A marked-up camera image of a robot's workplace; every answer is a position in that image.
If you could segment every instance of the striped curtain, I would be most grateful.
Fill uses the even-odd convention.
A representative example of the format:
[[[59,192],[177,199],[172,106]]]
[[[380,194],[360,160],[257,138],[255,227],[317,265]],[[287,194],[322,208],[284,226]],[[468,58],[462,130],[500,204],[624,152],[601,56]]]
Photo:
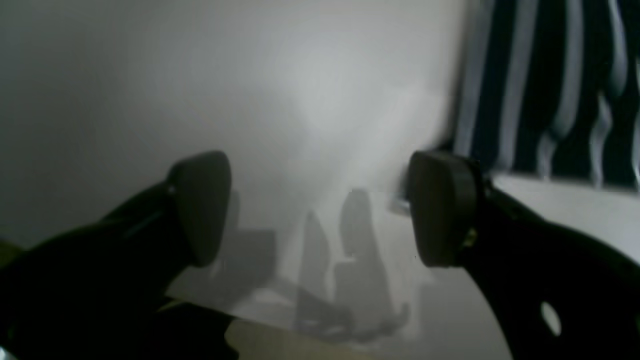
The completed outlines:
[[[640,185],[638,0],[487,0],[451,150],[490,172]]]

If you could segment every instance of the white surface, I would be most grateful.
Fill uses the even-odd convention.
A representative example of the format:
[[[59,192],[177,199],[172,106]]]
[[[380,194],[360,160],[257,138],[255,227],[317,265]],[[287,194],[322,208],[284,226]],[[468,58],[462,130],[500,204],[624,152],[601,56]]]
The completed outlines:
[[[0,234],[33,246],[222,149],[238,210],[219,260],[170,295],[381,357],[508,358],[470,278],[424,268],[410,220],[391,211],[409,155],[446,132],[466,9],[4,1]],[[501,183],[640,256],[635,199],[539,185]]]

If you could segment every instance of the black and white curtain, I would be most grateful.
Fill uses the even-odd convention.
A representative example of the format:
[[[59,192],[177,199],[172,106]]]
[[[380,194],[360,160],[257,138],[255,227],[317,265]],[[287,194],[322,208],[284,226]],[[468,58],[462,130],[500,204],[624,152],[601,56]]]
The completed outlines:
[[[486,0],[452,151],[487,171],[638,188],[639,0]]]

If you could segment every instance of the wooden floor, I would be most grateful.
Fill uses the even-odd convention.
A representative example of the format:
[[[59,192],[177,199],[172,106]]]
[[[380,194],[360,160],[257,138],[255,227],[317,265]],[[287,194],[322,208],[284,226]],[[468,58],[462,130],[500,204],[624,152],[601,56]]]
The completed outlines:
[[[372,359],[361,352],[323,343],[289,331],[257,323],[234,321],[227,330],[229,345],[240,353],[240,360],[288,359]]]

